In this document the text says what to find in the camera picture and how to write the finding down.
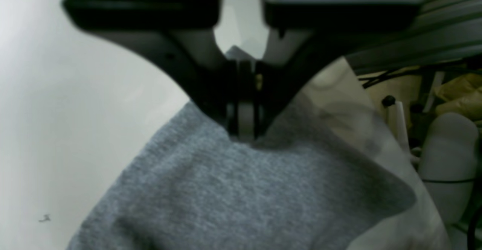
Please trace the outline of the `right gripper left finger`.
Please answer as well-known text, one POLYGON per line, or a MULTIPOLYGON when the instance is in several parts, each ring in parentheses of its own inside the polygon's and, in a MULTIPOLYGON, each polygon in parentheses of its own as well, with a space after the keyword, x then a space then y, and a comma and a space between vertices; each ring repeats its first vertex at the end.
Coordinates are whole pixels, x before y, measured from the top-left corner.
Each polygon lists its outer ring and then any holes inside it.
POLYGON ((229 135, 239 134, 236 62, 214 28, 222 0, 62 0, 81 31, 139 55, 166 73, 229 135))

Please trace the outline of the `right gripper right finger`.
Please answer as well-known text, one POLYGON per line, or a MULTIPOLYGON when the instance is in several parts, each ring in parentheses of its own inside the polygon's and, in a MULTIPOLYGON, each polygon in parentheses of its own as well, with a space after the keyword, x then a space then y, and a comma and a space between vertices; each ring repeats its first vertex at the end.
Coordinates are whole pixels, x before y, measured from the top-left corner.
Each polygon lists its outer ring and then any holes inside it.
POLYGON ((270 29, 255 73, 255 136, 264 135, 299 90, 340 56, 406 30, 425 0, 260 0, 270 29))

